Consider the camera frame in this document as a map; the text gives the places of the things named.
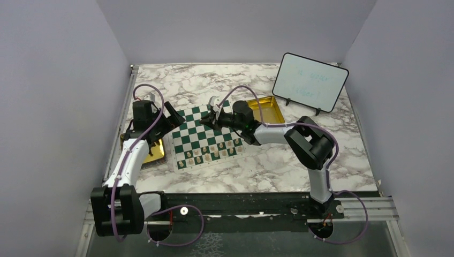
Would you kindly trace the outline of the gold tin with light pieces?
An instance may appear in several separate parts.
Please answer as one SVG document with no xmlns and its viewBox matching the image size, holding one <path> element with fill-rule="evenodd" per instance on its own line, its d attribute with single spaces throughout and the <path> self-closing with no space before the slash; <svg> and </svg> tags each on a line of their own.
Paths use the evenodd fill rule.
<svg viewBox="0 0 454 257">
<path fill-rule="evenodd" d="M 277 100 L 274 96 L 267 96 L 259 98 L 259 102 L 262 108 L 262 114 L 265 123 L 269 124 L 283 124 L 285 119 L 278 106 Z M 258 103 L 255 99 L 247 101 L 248 106 L 253 110 L 254 118 L 258 121 L 262 121 L 259 111 Z"/>
</svg>

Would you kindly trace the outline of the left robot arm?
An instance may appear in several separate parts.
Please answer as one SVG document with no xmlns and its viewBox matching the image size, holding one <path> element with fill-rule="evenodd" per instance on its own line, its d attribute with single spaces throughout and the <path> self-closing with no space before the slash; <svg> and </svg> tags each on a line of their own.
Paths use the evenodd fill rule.
<svg viewBox="0 0 454 257">
<path fill-rule="evenodd" d="M 133 119 L 124 133 L 120 159 L 109 179 L 90 194 L 98 236 L 125 237 L 142 232 L 146 214 L 135 189 L 139 171 L 152 154 L 152 146 L 185 122 L 169 102 L 164 107 L 169 116 L 153 101 L 133 102 Z"/>
</svg>

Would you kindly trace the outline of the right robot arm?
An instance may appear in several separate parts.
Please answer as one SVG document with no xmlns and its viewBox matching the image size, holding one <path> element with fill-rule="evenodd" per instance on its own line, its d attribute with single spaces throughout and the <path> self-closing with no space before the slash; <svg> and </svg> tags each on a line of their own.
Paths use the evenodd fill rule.
<svg viewBox="0 0 454 257">
<path fill-rule="evenodd" d="M 334 194 L 328 169 L 338 155 L 339 145 L 331 133 L 319 127 L 311 118 L 303 116 L 295 123 L 266 124 L 255 119 L 246 101 L 235 102 L 231 113 L 211 101 L 210 111 L 201 117 L 200 123 L 216 131 L 232 129 L 249 145 L 289 145 L 308 170 L 312 199 L 309 212 L 317 218 L 330 212 L 329 202 L 333 200 Z"/>
</svg>

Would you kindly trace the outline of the green white chess board mat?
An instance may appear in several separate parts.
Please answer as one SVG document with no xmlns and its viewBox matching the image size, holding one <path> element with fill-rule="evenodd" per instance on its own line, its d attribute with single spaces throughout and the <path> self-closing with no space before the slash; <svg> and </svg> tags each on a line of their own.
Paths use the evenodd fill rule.
<svg viewBox="0 0 454 257">
<path fill-rule="evenodd" d="M 187 108 L 180 107 L 177 109 L 177 112 L 185 118 L 186 122 L 168 134 L 168 141 L 170 143 L 169 148 L 171 150 L 171 160 L 174 171 L 176 173 L 198 170 L 210 165 L 217 165 L 220 163 L 233 161 L 235 159 L 243 158 L 249 155 L 249 153 L 246 151 L 246 144 L 244 143 L 242 138 L 234 133 L 232 129 L 222 128 L 221 131 L 216 131 L 200 124 L 200 118 L 207 115 L 209 113 L 209 110 L 209 105 L 192 105 Z M 234 144 L 234 141 L 236 139 L 239 139 L 238 145 Z M 233 142 L 233 155 L 229 155 L 229 148 L 226 147 L 226 143 L 228 141 Z M 223 149 L 219 149 L 220 143 L 224 144 Z M 210 146 L 214 146 L 215 151 L 218 151 L 218 158 L 214 156 L 214 152 L 210 151 Z M 242 153 L 236 152 L 236 148 L 239 146 L 242 146 L 243 148 Z M 202 152 L 203 147 L 207 148 L 206 153 Z M 198 156 L 201 157 L 200 164 L 196 163 L 195 159 L 197 156 L 194 155 L 194 150 L 199 151 Z M 227 151 L 227 157 L 222 156 L 223 150 Z M 191 158 L 194 159 L 194 165 L 190 167 L 188 166 L 187 162 L 188 159 L 191 158 L 187 157 L 187 152 L 191 152 Z M 210 154 L 211 160 L 209 162 L 204 161 L 205 154 Z M 185 166 L 183 168 L 179 168 L 179 161 L 185 162 Z"/>
</svg>

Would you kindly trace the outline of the gold tin with dark pieces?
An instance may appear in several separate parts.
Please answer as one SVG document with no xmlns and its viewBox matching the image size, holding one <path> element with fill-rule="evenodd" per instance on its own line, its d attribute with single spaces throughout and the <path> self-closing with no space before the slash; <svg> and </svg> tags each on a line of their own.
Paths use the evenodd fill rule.
<svg viewBox="0 0 454 257">
<path fill-rule="evenodd" d="M 151 145 L 149 145 L 145 139 L 142 139 L 143 142 L 138 142 L 137 144 L 134 145 L 133 148 L 131 148 L 131 145 L 135 141 L 136 141 L 136 138 L 126 139 L 125 133 L 120 135 L 121 149 L 126 148 L 126 152 L 128 152 L 128 150 L 131 149 L 131 152 L 129 153 L 128 157 L 126 158 L 124 168 L 126 168 L 127 165 L 130 163 L 130 161 L 132 160 L 133 154 L 138 153 L 139 148 L 143 147 L 143 146 L 149 146 L 149 150 L 147 152 L 147 155 L 143 159 L 141 169 L 148 169 L 152 166 L 160 165 L 160 164 L 166 162 L 167 157 L 165 155 L 164 143 L 163 143 L 162 139 L 159 139 L 158 141 L 153 142 Z"/>
</svg>

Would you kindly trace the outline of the small whiteboard on stand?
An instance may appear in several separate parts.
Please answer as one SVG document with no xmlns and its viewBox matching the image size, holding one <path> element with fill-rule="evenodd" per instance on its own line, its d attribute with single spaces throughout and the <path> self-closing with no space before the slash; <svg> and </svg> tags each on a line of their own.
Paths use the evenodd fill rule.
<svg viewBox="0 0 454 257">
<path fill-rule="evenodd" d="M 330 113 L 348 76 L 345 68 L 287 52 L 282 57 L 272 94 L 287 103 Z"/>
</svg>

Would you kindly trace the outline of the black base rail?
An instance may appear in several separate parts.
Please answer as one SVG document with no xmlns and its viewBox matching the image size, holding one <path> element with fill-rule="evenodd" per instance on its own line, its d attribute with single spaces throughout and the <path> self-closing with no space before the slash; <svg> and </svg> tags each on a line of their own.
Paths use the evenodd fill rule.
<svg viewBox="0 0 454 257">
<path fill-rule="evenodd" d="M 346 193 L 321 204 L 307 192 L 278 193 L 164 193 L 162 214 L 152 214 L 145 225 L 173 233 L 307 232 L 309 226 L 341 222 L 397 221 L 391 197 L 377 192 Z"/>
</svg>

